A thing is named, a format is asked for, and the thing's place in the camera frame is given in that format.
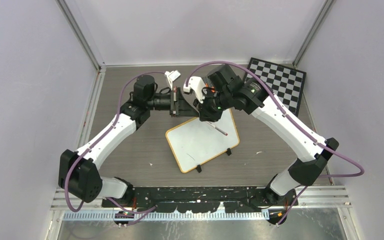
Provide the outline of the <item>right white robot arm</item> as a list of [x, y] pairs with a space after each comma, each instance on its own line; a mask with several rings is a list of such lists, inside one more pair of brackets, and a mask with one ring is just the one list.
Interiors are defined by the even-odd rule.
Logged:
[[243, 81], [228, 64], [214, 68], [203, 79], [196, 99], [200, 121], [216, 122], [221, 112], [234, 108], [245, 111], [273, 130], [296, 154], [296, 160], [276, 174], [262, 191], [268, 205], [279, 205], [286, 195], [298, 186], [311, 186], [321, 175], [339, 142], [324, 138], [286, 108], [262, 80]]

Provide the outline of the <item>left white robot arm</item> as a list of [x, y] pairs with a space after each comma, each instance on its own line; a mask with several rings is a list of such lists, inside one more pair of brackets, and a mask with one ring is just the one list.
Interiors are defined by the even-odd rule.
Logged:
[[168, 111], [173, 117], [198, 116], [180, 88], [173, 87], [173, 81], [180, 75], [177, 70], [164, 72], [168, 87], [161, 90], [151, 72], [135, 77], [128, 100], [119, 103], [110, 123], [85, 145], [61, 154], [58, 185], [66, 195], [72, 194], [84, 203], [110, 197], [121, 207], [133, 202], [129, 182], [119, 177], [103, 177], [99, 169], [115, 148], [148, 120], [151, 111]]

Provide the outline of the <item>red whiteboard marker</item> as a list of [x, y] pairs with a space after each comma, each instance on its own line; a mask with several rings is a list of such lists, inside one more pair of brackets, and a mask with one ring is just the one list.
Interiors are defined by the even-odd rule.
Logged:
[[224, 136], [228, 136], [228, 133], [225, 132], [224, 130], [222, 130], [221, 128], [217, 127], [216, 125], [214, 125], [213, 123], [211, 122], [207, 122], [207, 124], [212, 127], [213, 129], [215, 129], [216, 131], [218, 131], [219, 133], [221, 133], [222, 135]]

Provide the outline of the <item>yellow framed whiteboard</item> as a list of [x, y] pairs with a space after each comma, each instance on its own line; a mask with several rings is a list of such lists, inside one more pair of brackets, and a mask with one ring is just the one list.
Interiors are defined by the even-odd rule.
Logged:
[[168, 145], [182, 173], [188, 173], [239, 145], [240, 138], [230, 109], [212, 124], [227, 132], [228, 136], [197, 117], [166, 131]]

